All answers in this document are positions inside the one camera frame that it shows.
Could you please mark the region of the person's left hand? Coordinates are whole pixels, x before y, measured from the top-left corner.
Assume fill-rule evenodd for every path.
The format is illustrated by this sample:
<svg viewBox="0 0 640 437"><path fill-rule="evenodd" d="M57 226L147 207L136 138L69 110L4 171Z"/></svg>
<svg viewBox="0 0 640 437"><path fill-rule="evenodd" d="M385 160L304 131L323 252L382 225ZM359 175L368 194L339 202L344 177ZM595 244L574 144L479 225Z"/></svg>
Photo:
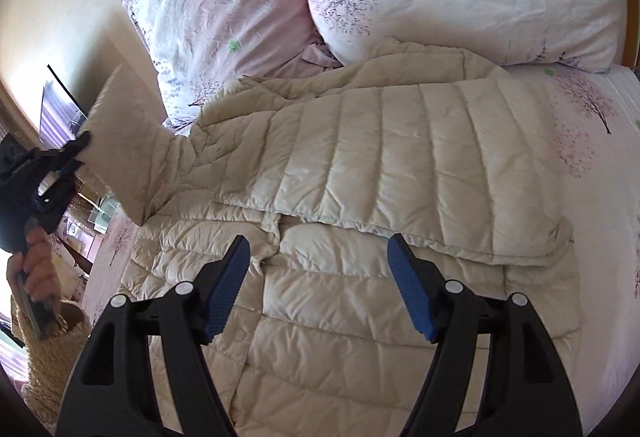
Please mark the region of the person's left hand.
<svg viewBox="0 0 640 437"><path fill-rule="evenodd" d="M55 313L60 312L61 284L52 261L52 251L47 232L41 227L29 231L27 253L13 254L6 264L6 280L18 307L23 308L21 288L17 276L24 272L24 292L32 301L47 301Z"/></svg>

